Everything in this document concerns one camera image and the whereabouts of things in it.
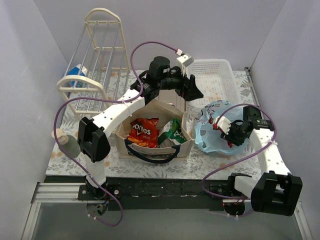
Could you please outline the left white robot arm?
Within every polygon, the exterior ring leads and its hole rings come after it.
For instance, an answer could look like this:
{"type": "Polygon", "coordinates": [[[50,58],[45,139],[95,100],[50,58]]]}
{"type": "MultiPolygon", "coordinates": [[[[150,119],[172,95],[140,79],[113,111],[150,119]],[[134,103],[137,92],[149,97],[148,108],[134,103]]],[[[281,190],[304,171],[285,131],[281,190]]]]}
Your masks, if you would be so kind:
{"type": "Polygon", "coordinates": [[[102,161],[111,147],[108,137],[129,116],[157,98],[161,90],[174,90],[186,102],[203,98],[196,86],[196,78],[186,73],[186,68],[194,62],[192,56],[183,54],[177,58],[178,66],[170,67],[170,60],[156,56],[149,69],[142,72],[137,80],[119,99],[100,114],[79,122],[77,142],[85,154],[89,194],[95,200],[106,196],[106,175],[102,161]]]}

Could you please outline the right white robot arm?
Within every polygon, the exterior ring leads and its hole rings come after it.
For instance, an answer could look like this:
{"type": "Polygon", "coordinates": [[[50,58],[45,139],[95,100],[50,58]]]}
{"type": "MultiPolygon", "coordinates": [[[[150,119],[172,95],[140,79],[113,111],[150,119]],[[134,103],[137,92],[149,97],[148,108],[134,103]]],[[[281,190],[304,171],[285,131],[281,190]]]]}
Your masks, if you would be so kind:
{"type": "Polygon", "coordinates": [[[213,121],[228,145],[240,146],[248,139],[254,147],[261,169],[261,177],[254,180],[242,173],[233,173],[226,186],[227,195],[250,199],[255,212],[292,216],[302,191],[300,177],[292,175],[284,163],[275,141],[277,130],[270,119],[264,119],[254,105],[244,105],[242,119],[230,121],[224,115],[213,121]]]}

